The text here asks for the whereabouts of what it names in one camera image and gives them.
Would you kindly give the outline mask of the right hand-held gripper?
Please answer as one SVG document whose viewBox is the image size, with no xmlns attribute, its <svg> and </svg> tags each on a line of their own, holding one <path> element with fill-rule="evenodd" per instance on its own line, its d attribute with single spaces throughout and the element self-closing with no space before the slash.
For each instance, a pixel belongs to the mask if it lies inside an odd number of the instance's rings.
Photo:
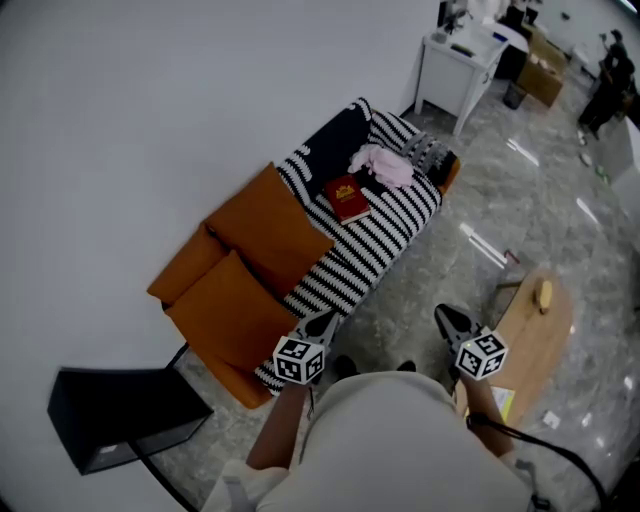
<svg viewBox="0 0 640 512">
<path fill-rule="evenodd" d="M 449 345 L 457 340 L 457 329 L 480 329 L 477 315 L 450 304 L 435 307 L 434 318 L 442 337 Z M 456 353 L 455 368 L 475 381 L 481 381 L 501 371 L 508 347 L 495 330 L 484 328 L 479 336 L 463 341 Z"/>
</svg>

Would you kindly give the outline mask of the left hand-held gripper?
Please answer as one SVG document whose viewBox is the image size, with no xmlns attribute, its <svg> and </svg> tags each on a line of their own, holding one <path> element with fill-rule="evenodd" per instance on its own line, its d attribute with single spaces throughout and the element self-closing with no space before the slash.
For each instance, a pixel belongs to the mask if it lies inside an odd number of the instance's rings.
<svg viewBox="0 0 640 512">
<path fill-rule="evenodd" d="M 272 359 L 276 376 L 304 385 L 320 375 L 339 321 L 335 310 L 301 319 L 295 331 L 282 336 L 275 347 Z"/>
</svg>

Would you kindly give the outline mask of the orange sofa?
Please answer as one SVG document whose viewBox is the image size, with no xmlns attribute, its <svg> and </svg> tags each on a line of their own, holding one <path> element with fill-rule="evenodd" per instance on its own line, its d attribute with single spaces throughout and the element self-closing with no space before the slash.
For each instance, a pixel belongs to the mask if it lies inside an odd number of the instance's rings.
<svg viewBox="0 0 640 512">
<path fill-rule="evenodd" d="M 362 168 L 359 172 L 352 174 L 357 183 L 357 175 L 361 171 L 366 171 L 366 169 Z M 285 307 L 281 301 L 287 295 L 283 298 L 274 296 L 269 288 L 262 283 L 260 277 L 253 271 L 250 264 L 246 262 L 236 250 L 227 247 L 220 241 L 216 234 L 205 224 L 205 219 L 198 225 L 190 239 L 149 286 L 149 294 L 161 302 L 163 310 L 167 315 L 167 310 L 174 305 L 179 297 L 232 251 L 238 254 L 247 270 L 263 288 Z M 250 409 L 263 405 L 273 396 L 277 395 L 284 385 L 283 381 L 275 374 L 271 357 L 252 372 L 246 372 L 231 366 L 217 357 L 209 364 L 203 363 L 235 399 Z"/>
</svg>

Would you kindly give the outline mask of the red book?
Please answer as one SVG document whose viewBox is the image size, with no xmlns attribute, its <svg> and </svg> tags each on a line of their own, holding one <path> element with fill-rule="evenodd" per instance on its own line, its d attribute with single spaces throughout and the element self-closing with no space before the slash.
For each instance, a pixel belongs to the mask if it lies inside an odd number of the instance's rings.
<svg viewBox="0 0 640 512">
<path fill-rule="evenodd" d="M 360 220 L 371 213 L 369 203 L 352 174 L 327 182 L 325 193 L 341 225 Z"/>
</svg>

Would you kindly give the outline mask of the person's left forearm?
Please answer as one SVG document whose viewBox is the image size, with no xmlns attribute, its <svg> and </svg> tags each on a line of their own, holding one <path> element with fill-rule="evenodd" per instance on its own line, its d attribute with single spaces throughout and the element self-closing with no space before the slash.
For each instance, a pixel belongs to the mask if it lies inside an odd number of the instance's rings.
<svg viewBox="0 0 640 512">
<path fill-rule="evenodd" d="M 305 386 L 283 388 L 246 459 L 250 468 L 290 467 L 307 395 Z"/>
</svg>

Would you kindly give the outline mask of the wooden coffee table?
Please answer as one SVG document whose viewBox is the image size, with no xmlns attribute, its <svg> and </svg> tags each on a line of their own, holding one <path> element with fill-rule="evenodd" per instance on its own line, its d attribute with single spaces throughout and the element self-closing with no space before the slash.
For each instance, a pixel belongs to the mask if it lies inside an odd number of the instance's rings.
<svg viewBox="0 0 640 512">
<path fill-rule="evenodd" d="M 540 278 L 553 284 L 551 306 L 544 315 L 534 303 Z M 486 380 L 491 386 L 515 391 L 505 423 L 516 427 L 540 398 L 560 362 L 573 325 L 573 305 L 568 290 L 549 269 L 535 269 L 521 281 L 498 287 L 500 291 L 506 288 L 515 293 L 494 330 L 506 343 L 508 354 L 501 371 Z"/>
</svg>

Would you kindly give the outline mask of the black white striped blanket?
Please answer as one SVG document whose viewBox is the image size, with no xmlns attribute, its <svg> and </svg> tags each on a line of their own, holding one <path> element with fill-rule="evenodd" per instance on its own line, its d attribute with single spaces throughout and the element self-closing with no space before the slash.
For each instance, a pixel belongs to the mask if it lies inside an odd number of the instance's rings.
<svg viewBox="0 0 640 512">
<path fill-rule="evenodd" d="M 301 203 L 313 227 L 334 243 L 282 299 L 298 318 L 333 310 L 346 318 L 429 223 L 442 204 L 431 171 L 416 169 L 407 187 L 387 188 L 366 171 L 358 173 L 369 215 L 343 225 L 325 185 L 346 173 L 365 144 L 401 150 L 418 129 L 359 98 L 295 149 L 277 171 Z"/>
</svg>

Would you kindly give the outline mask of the yellow sponge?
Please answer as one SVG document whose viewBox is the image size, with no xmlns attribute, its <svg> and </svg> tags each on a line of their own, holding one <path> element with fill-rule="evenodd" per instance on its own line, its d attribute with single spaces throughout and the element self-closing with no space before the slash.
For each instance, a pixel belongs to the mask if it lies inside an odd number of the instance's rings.
<svg viewBox="0 0 640 512">
<path fill-rule="evenodd" d="M 534 303 L 538 311 L 544 315 L 551 306 L 553 297 L 553 284 L 550 280 L 540 278 L 534 288 Z"/>
</svg>

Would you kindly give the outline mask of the orange cushion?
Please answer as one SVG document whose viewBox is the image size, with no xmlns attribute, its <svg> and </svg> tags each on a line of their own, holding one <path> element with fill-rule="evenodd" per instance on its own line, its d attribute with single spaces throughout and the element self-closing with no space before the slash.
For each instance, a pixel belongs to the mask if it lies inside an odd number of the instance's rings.
<svg viewBox="0 0 640 512">
<path fill-rule="evenodd" d="M 203 362 L 215 357 L 254 371 L 298 319 L 251 275 L 235 251 L 192 285 L 167 310 Z"/>
<path fill-rule="evenodd" d="M 334 241 L 311 224 L 272 163 L 211 213 L 205 224 L 278 298 L 288 295 L 334 247 Z"/>
</svg>

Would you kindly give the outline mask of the yellow paper sheet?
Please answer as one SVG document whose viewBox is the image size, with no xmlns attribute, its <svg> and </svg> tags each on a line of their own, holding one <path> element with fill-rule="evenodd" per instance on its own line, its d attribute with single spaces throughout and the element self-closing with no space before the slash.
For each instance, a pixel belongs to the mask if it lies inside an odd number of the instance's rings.
<svg viewBox="0 0 640 512">
<path fill-rule="evenodd" d="M 511 405 L 515 397 L 515 391 L 496 386 L 492 386 L 491 390 L 494 401 L 500 411 L 502 420 L 504 422 L 507 422 Z"/>
</svg>

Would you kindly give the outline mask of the person's white shirt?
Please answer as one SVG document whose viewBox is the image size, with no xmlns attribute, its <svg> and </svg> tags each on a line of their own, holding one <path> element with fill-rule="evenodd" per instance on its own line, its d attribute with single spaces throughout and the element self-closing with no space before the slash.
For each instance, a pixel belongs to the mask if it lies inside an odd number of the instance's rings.
<svg viewBox="0 0 640 512">
<path fill-rule="evenodd" d="M 435 380 L 362 374 L 319 401 L 298 464 L 227 462 L 202 512 L 529 512 L 508 441 L 468 429 Z"/>
</svg>

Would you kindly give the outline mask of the pink cloth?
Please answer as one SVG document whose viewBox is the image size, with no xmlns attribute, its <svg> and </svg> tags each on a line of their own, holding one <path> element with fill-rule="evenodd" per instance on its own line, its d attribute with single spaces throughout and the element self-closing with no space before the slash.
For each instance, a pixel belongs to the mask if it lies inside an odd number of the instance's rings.
<svg viewBox="0 0 640 512">
<path fill-rule="evenodd" d="M 351 157 L 348 173 L 355 174 L 362 168 L 387 188 L 413 184 L 414 167 L 411 162 L 377 144 L 365 144 Z"/>
</svg>

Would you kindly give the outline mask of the grey patterned pillow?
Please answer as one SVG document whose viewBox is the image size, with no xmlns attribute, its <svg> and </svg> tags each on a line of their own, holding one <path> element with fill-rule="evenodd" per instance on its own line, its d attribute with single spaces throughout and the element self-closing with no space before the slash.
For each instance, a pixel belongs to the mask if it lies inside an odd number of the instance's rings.
<svg viewBox="0 0 640 512">
<path fill-rule="evenodd" d="M 458 156 L 426 132 L 410 138 L 401 148 L 400 156 L 408 159 L 442 193 L 451 186 L 461 167 Z"/>
</svg>

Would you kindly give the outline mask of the black box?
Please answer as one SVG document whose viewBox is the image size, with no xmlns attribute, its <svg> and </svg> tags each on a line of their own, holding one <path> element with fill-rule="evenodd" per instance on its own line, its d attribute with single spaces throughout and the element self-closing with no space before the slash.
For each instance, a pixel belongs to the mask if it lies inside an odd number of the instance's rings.
<svg viewBox="0 0 640 512">
<path fill-rule="evenodd" d="M 212 409 L 174 368 L 63 368 L 47 412 L 72 463 L 89 475 L 189 440 Z"/>
</svg>

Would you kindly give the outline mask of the black waste bin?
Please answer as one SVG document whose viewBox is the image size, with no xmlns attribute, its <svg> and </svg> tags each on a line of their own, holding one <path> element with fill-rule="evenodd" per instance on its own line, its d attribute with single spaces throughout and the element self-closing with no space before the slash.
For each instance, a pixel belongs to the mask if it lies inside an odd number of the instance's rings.
<svg viewBox="0 0 640 512">
<path fill-rule="evenodd" d="M 510 81 L 502 98 L 502 101 L 504 105 L 511 110 L 517 110 L 521 106 L 526 96 L 527 92 L 522 87 L 520 87 L 517 83 Z"/>
</svg>

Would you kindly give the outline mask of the white platform block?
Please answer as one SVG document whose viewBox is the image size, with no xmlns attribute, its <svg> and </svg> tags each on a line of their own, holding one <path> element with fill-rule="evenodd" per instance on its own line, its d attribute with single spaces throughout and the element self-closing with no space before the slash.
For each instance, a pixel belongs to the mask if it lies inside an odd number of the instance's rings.
<svg viewBox="0 0 640 512">
<path fill-rule="evenodd" d="M 635 208 L 640 202 L 640 129 L 628 117 L 605 137 L 602 165 L 620 201 Z"/>
</svg>

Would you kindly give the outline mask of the white side cabinet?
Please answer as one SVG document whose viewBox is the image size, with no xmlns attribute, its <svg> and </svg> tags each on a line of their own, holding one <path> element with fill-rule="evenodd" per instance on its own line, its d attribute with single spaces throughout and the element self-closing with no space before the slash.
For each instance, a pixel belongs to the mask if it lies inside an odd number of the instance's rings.
<svg viewBox="0 0 640 512">
<path fill-rule="evenodd" d="M 474 52 L 468 57 L 450 48 L 452 43 Z M 476 104 L 493 80 L 508 40 L 484 25 L 473 22 L 454 32 L 445 43 L 423 38 L 424 52 L 414 111 L 420 114 L 425 103 L 453 115 L 452 133 L 458 136 Z"/>
</svg>

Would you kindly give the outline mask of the cardboard box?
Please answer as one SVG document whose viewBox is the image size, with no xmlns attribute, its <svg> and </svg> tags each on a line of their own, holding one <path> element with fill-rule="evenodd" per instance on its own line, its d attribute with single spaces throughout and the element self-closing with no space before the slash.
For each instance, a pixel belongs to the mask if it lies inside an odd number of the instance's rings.
<svg viewBox="0 0 640 512">
<path fill-rule="evenodd" d="M 564 85 L 567 59 L 537 28 L 528 27 L 528 30 L 531 33 L 529 53 L 517 85 L 546 107 L 551 107 Z"/>
</svg>

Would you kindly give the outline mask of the small potted plant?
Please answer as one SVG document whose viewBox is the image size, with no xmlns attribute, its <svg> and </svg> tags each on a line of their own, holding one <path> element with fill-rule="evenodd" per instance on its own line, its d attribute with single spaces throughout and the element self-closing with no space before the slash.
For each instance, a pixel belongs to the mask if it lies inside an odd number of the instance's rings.
<svg viewBox="0 0 640 512">
<path fill-rule="evenodd" d="M 452 8 L 445 3 L 440 5 L 437 28 L 431 34 L 431 39 L 438 43 L 445 43 L 449 36 L 462 27 L 460 18 L 466 13 L 464 9 L 453 11 Z"/>
</svg>

